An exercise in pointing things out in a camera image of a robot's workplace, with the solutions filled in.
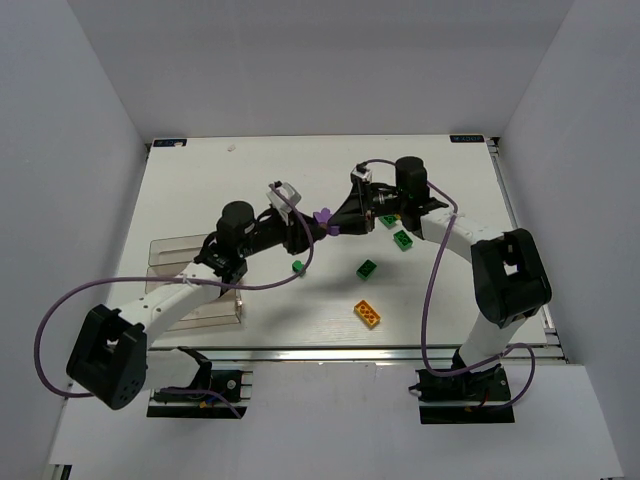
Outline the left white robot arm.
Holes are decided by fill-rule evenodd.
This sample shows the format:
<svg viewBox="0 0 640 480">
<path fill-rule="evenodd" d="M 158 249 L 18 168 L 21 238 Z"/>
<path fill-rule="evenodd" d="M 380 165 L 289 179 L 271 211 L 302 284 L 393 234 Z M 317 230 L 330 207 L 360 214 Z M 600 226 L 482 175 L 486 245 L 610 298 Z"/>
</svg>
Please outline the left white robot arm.
<svg viewBox="0 0 640 480">
<path fill-rule="evenodd" d="M 282 245 L 290 254 L 313 247 L 326 224 L 294 212 L 266 210 L 259 221 L 244 201 L 227 204 L 193 261 L 150 293 L 117 308 L 94 307 L 67 364 L 68 375 L 109 408 L 119 410 L 143 390 L 207 396 L 211 362 L 198 351 L 152 344 L 188 313 L 239 286 L 249 256 Z"/>
</svg>

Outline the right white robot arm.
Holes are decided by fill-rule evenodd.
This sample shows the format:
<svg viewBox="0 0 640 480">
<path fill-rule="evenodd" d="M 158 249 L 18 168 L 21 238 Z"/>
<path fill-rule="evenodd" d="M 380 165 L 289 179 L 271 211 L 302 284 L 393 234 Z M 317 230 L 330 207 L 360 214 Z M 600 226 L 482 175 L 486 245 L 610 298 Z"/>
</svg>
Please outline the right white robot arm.
<svg viewBox="0 0 640 480">
<path fill-rule="evenodd" d="M 446 251 L 468 261 L 478 317 L 451 369 L 438 375 L 445 378 L 492 369 L 512 350 L 517 330 L 552 297 L 532 234 L 522 228 L 502 231 L 465 218 L 458 203 L 429 181 L 418 157 L 393 162 L 392 185 L 373 181 L 371 164 L 366 160 L 352 170 L 351 191 L 329 218 L 328 232 L 364 235 L 373 230 L 377 218 L 397 215 L 407 232 L 437 245 L 434 270 Z"/>
</svg>

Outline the purple lego brick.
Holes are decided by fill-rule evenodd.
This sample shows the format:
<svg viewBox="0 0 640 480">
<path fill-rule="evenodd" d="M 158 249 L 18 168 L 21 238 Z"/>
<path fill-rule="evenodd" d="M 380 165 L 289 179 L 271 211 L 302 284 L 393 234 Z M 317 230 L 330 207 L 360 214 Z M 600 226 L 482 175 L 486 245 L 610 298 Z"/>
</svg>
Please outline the purple lego brick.
<svg viewBox="0 0 640 480">
<path fill-rule="evenodd" d="M 315 211 L 313 217 L 317 224 L 323 228 L 329 236 L 336 237 L 340 234 L 340 227 L 330 224 L 332 214 L 329 208 L 324 207 L 320 211 Z"/>
</svg>

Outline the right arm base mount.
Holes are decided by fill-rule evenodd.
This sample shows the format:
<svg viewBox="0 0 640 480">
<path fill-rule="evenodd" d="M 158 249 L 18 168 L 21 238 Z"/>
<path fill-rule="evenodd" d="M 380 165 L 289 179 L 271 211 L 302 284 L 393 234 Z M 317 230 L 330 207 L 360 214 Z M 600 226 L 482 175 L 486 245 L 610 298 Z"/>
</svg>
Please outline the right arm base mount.
<svg viewBox="0 0 640 480">
<path fill-rule="evenodd" d="M 417 370 L 417 382 L 408 392 L 418 400 L 422 425 L 489 425 L 515 422 L 511 390 L 498 364 L 480 373 L 437 377 Z"/>
</svg>

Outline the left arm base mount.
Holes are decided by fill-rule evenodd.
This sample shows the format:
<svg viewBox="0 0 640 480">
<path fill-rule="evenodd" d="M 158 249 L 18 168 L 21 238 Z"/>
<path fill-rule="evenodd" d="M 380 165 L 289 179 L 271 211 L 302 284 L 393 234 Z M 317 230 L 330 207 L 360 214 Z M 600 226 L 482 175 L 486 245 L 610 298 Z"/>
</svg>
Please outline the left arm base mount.
<svg viewBox="0 0 640 480">
<path fill-rule="evenodd" d="M 149 418 L 240 419 L 251 397 L 252 373 L 215 366 L 188 347 L 147 353 L 142 390 L 150 393 Z"/>
</svg>

